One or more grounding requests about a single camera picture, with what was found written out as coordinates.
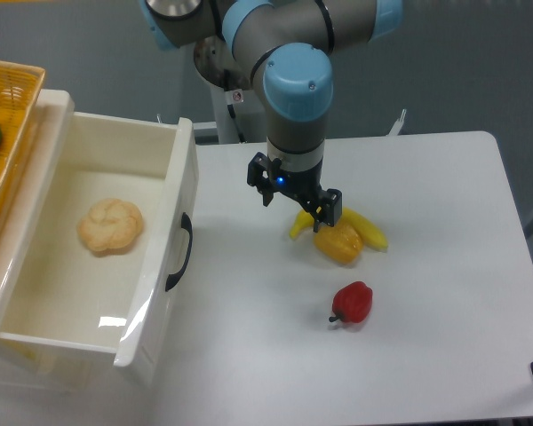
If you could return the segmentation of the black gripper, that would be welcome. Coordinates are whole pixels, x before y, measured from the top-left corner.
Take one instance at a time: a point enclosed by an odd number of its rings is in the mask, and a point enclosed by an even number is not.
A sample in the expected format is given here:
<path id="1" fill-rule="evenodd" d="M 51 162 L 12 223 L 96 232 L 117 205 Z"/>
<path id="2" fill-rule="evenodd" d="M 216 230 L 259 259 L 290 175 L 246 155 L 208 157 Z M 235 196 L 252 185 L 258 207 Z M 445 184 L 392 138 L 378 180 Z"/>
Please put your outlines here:
<path id="1" fill-rule="evenodd" d="M 342 193 L 338 189 L 323 190 L 320 184 L 322 161 L 304 171 L 287 171 L 279 158 L 268 159 L 256 153 L 248 164 L 247 184 L 254 187 L 267 207 L 276 193 L 297 202 L 314 220 L 313 231 L 321 225 L 333 227 L 342 216 Z"/>

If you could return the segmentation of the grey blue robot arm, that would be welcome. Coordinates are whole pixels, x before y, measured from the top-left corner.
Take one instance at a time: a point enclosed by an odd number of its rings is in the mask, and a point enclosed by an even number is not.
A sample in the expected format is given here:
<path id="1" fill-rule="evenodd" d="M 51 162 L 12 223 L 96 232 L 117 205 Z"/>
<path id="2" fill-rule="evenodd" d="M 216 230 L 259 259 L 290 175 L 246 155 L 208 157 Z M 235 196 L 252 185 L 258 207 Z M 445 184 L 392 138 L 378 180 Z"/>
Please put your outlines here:
<path id="1" fill-rule="evenodd" d="M 400 1 L 143 1 L 158 43 L 167 47 L 216 36 L 266 113 L 266 154 L 250 161 L 247 183 L 268 205 L 275 193 L 297 202 L 313 227 L 333 226 L 342 194 L 320 184 L 334 95 L 330 55 L 396 30 Z"/>

